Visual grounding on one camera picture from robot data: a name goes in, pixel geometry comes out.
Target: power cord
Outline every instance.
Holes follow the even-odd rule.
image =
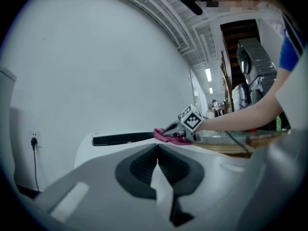
[[[251,153],[247,150],[247,148],[242,144],[240,143],[239,141],[237,141],[228,131],[225,131],[229,137],[235,142],[237,143],[245,152],[247,152],[249,155],[251,155]]]
[[[34,172],[35,172],[35,182],[37,184],[37,188],[38,188],[38,192],[39,192],[39,185],[38,185],[38,179],[37,179],[37,163],[35,160],[35,145],[38,144],[38,140],[37,138],[33,137],[31,139],[31,145],[32,145],[32,149],[33,149],[33,155],[34,155]]]

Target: pink cloth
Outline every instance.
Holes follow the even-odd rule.
[[[188,145],[192,144],[192,142],[183,139],[182,137],[170,137],[170,136],[163,136],[164,129],[163,128],[155,128],[154,129],[154,138],[158,139],[162,142],[171,142],[176,145]]]

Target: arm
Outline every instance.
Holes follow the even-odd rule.
[[[205,120],[197,131],[241,131],[268,124],[282,112],[275,94],[289,75],[290,71],[279,68],[273,86],[259,102],[243,110]]]

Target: green bottle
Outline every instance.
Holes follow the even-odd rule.
[[[281,132],[281,119],[279,116],[276,117],[276,132]]]

